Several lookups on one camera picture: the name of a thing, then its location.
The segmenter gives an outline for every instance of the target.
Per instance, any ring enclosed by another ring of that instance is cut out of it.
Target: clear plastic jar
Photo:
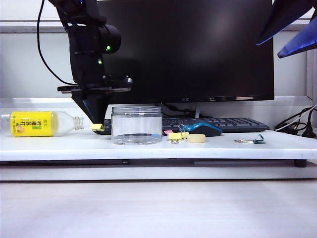
[[[162,140],[161,107],[113,107],[111,114],[114,144],[152,144]]]

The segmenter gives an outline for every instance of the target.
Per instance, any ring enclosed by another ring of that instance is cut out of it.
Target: small yellow object
[[[204,134],[190,134],[187,139],[190,143],[204,143],[206,136]]]
[[[169,133],[168,140],[182,140],[187,139],[189,132],[177,132],[177,133]]]
[[[104,125],[102,124],[91,124],[90,129],[93,131],[105,131]]]

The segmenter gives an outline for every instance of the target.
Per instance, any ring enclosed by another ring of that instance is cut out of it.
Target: white table
[[[4,238],[316,238],[317,181],[2,183]]]

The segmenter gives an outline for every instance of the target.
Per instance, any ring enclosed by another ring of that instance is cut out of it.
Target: blue computer mouse
[[[200,122],[192,125],[180,125],[179,129],[190,134],[204,134],[207,137],[220,136],[222,130],[208,123]]]

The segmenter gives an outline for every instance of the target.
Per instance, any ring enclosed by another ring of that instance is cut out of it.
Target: yellow bottle label
[[[12,112],[10,118],[13,136],[52,136],[53,112]]]

